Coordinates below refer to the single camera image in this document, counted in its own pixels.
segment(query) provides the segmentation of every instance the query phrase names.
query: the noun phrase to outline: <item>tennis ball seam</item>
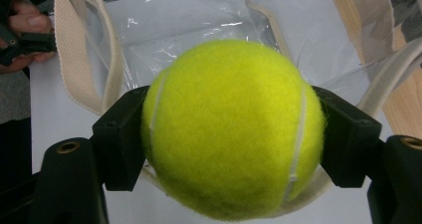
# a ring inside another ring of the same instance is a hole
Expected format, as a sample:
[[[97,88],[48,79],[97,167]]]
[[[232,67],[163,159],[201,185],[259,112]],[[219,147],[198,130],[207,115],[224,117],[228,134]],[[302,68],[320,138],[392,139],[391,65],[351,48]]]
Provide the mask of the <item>tennis ball seam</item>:
[[[306,113],[307,113],[307,96],[305,86],[302,85],[301,93],[301,115],[299,117],[298,130],[296,132],[295,152],[289,172],[289,183],[285,190],[283,202],[289,200],[295,183],[298,181],[297,170],[299,166],[299,158],[301,154],[302,143],[304,142],[305,135],[305,124],[306,124]]]

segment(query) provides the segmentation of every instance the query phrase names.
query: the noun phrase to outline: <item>screw hole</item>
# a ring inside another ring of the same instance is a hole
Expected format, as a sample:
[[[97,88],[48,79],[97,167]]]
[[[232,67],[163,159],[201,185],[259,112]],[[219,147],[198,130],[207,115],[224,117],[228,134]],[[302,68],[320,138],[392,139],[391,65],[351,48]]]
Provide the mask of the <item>screw hole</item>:
[[[57,152],[61,154],[70,153],[78,149],[80,146],[81,145],[78,142],[67,142],[60,145]]]

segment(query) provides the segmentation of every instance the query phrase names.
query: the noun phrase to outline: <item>human hand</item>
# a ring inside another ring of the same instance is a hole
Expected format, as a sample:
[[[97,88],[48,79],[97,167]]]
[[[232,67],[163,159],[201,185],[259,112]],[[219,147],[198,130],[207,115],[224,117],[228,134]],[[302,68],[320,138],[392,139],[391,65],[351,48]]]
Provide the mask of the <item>human hand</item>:
[[[13,0],[11,9],[16,15],[9,17],[9,26],[18,36],[21,33],[51,33],[53,31],[50,18],[42,14],[34,5],[22,0]],[[6,47],[7,43],[0,38],[0,48]],[[33,61],[44,62],[54,55],[54,52],[21,55],[16,57],[9,67],[0,65],[0,74],[21,71]]]

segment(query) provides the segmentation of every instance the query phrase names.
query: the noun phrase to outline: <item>white surface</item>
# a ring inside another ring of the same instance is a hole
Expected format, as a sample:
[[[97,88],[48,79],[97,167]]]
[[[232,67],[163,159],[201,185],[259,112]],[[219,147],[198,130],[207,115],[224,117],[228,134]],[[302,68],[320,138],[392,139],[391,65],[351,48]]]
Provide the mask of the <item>white surface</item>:
[[[313,29],[306,32],[289,31],[292,36],[288,37],[289,42],[293,43],[290,46],[296,48],[294,55],[300,67],[306,67],[306,63],[309,64],[312,59],[320,63],[329,60],[330,64],[325,66],[325,70],[311,71],[313,76],[309,77],[309,80],[313,83],[322,82],[322,80],[317,81],[317,78],[314,78],[317,74],[330,75],[331,77],[338,76],[358,66],[355,56],[353,58],[348,56],[347,66],[342,67],[341,71],[333,71],[332,65],[338,63],[340,58],[337,53],[334,54],[334,57],[327,57],[330,49],[334,48],[332,45],[327,46],[328,50],[325,51],[322,50],[322,46],[319,46],[317,52],[312,53],[310,57],[303,56],[312,46],[315,46],[316,41],[312,37],[313,31],[315,32],[316,29],[328,30],[326,32],[332,30],[330,27],[322,26],[318,19],[321,19],[320,22],[322,22],[331,18],[336,24],[334,24],[335,27],[340,22],[335,11],[327,12],[326,9],[329,9],[329,4],[323,3],[321,6],[324,9],[322,17],[315,14],[315,11],[318,11],[317,8],[310,10],[313,15],[309,17],[307,23],[316,23]],[[283,25],[283,28],[288,30],[304,29],[303,24],[295,26],[295,22],[284,23]],[[351,46],[351,44],[348,42],[346,33],[344,31],[339,33],[334,36],[336,41],[343,41],[342,47],[339,49],[348,51],[349,47],[347,46]],[[78,106],[69,98],[61,79],[58,57],[45,64],[34,64],[31,67],[31,99],[33,169],[39,171],[44,151],[49,146],[71,137],[90,137],[92,125],[99,117]],[[390,129],[385,128],[383,136],[388,136],[389,133],[391,133]],[[253,220],[245,223],[371,223],[366,200],[367,185],[368,181],[366,180],[364,187],[360,189],[333,187],[317,201],[300,211],[279,218]],[[145,180],[138,180],[133,192],[106,192],[105,196],[108,216],[110,223],[113,224],[221,223],[199,216],[182,207]]]

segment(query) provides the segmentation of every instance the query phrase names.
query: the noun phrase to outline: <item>fuzzy felt surface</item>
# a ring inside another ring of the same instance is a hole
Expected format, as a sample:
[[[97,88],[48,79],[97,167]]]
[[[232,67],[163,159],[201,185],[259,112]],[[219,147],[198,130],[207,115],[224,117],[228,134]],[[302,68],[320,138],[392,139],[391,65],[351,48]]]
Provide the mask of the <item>fuzzy felt surface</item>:
[[[324,118],[311,86],[271,48],[219,40],[153,82],[142,142],[166,192],[219,220],[271,214],[319,164]]]

